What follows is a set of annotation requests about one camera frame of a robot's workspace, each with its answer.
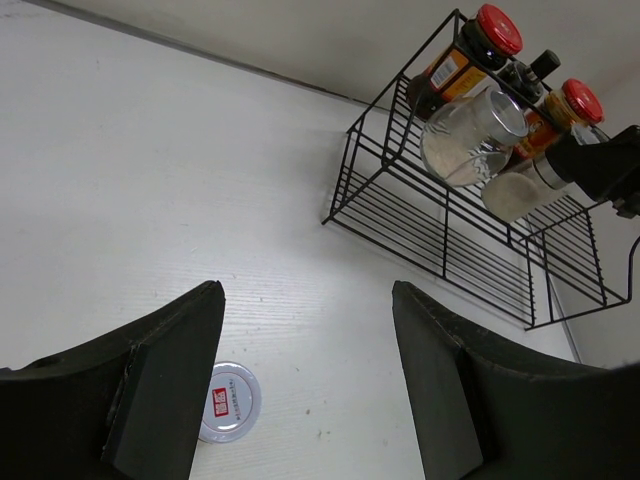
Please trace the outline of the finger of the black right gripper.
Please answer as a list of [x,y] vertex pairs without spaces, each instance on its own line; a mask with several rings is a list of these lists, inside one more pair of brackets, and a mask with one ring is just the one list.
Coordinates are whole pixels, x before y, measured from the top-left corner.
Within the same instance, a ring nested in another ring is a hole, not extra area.
[[606,143],[579,146],[570,131],[545,151],[554,169],[593,201],[639,202],[639,126]]

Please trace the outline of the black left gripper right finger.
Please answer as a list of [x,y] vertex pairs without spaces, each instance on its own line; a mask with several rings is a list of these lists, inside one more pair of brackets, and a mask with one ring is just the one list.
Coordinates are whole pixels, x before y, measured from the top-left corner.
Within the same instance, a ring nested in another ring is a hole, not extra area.
[[556,358],[398,281],[392,312],[428,479],[635,479],[639,367]]

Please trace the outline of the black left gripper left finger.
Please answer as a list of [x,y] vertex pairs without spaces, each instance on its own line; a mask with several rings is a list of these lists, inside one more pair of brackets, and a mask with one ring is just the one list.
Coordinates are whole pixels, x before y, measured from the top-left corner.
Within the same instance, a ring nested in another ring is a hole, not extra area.
[[206,281],[74,348],[1,371],[5,479],[186,479],[221,336]]

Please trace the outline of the orange label jar red lid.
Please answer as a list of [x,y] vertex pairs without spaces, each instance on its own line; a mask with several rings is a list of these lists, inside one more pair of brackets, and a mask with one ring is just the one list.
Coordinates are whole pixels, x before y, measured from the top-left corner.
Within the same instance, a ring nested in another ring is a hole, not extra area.
[[560,88],[525,114],[529,131],[514,148],[510,162],[533,159],[553,144],[573,125],[593,126],[604,120],[604,109],[592,89],[584,82],[567,79]]

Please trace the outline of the black pump cap salt bottle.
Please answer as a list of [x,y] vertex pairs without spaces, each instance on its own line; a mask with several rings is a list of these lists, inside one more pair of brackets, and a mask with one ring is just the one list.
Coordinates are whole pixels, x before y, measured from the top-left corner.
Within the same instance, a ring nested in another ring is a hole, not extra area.
[[545,50],[530,64],[513,61],[499,73],[501,81],[511,90],[506,90],[522,108],[537,103],[544,95],[543,81],[561,66],[561,61],[552,50]]

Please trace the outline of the round glass jar metal rim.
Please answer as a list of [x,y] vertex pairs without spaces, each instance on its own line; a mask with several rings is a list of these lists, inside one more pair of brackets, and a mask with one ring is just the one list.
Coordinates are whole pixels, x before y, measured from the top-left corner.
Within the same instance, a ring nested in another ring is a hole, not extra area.
[[421,159],[430,174],[452,187],[474,185],[497,174],[527,133],[521,107],[487,87],[444,105],[425,122]]

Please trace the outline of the dark sauce jar red lid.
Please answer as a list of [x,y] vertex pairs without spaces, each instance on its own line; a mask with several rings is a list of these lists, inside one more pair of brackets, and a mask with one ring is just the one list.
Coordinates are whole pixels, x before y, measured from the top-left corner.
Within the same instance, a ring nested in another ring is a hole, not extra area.
[[451,47],[407,87],[415,116],[427,120],[439,108],[469,93],[489,73],[507,65],[523,48],[520,31],[499,7],[483,4],[460,28]]

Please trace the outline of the black knob cap salt bottle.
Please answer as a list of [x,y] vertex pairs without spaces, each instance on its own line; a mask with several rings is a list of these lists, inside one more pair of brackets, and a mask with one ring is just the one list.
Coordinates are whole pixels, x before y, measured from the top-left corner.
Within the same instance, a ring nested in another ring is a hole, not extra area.
[[579,146],[597,145],[606,143],[609,137],[599,128],[591,125],[574,124],[570,134]]

